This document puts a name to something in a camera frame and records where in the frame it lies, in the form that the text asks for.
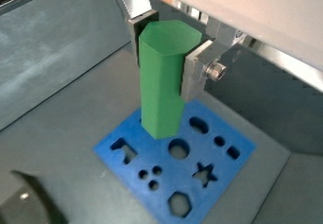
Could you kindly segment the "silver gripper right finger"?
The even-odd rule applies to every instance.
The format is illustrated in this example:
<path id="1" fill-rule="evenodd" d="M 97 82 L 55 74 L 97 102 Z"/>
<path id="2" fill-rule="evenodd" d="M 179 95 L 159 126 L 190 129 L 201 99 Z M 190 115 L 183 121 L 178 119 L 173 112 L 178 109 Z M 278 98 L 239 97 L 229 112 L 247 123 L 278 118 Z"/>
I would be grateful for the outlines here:
<path id="1" fill-rule="evenodd" d="M 186 56 L 181 96 L 193 101 L 203 92 L 207 79 L 223 78 L 227 67 L 219 62 L 222 55 L 239 43 L 246 33 L 210 17 L 206 34 L 211 37 Z"/>

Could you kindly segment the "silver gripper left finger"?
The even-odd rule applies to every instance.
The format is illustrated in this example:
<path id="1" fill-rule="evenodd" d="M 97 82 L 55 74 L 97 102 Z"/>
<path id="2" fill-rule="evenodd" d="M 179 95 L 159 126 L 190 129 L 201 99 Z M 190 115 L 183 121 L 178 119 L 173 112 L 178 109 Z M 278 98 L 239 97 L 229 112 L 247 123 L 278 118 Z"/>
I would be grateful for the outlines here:
<path id="1" fill-rule="evenodd" d="M 150 22 L 159 20 L 159 12 L 150 0 L 117 0 L 126 17 L 135 63 L 139 63 L 139 35 Z"/>

